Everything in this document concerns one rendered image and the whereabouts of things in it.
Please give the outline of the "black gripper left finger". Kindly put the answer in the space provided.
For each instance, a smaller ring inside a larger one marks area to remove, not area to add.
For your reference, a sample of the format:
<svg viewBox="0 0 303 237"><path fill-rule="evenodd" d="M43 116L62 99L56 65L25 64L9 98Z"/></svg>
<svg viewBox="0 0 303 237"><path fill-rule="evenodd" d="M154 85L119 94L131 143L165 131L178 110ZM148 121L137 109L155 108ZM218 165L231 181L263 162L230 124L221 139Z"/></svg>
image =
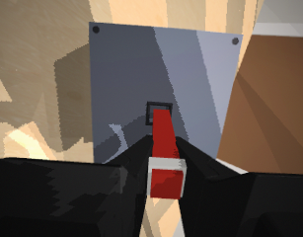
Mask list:
<svg viewBox="0 0 303 237"><path fill-rule="evenodd" d="M106 237L139 237L153 135L106 164L0 159L2 216L98 224Z"/></svg>

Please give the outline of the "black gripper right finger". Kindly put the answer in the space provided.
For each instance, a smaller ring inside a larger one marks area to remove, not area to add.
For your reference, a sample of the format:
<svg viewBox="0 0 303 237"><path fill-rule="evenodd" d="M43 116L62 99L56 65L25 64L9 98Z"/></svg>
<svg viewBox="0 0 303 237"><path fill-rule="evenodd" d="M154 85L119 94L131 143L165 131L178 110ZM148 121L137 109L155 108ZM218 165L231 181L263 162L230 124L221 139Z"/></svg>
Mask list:
<svg viewBox="0 0 303 237"><path fill-rule="evenodd" d="M263 213L303 212L303 175L240 174L175 137L187 164L178 199L185 237L252 237Z"/></svg>

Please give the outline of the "grey sloped panel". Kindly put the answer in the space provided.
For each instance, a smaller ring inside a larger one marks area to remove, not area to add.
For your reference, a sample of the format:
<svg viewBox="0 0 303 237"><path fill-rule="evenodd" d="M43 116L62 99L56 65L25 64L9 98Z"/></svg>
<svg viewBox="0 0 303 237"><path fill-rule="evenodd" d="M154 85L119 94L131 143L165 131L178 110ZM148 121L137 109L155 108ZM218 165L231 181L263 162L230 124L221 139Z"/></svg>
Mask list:
<svg viewBox="0 0 303 237"><path fill-rule="evenodd" d="M152 135L154 109L216 160L243 36L89 22L93 163Z"/></svg>

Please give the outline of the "red square peg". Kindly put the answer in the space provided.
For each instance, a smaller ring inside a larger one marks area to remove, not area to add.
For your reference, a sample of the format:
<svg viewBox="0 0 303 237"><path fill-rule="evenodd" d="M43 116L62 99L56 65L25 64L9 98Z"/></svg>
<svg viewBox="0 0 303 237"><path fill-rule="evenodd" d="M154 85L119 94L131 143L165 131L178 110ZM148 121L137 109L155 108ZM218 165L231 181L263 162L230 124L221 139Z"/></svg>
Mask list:
<svg viewBox="0 0 303 237"><path fill-rule="evenodd" d="M169 110L153 111L153 149L149 157L147 195L151 198L181 199L187 173L180 159Z"/></svg>

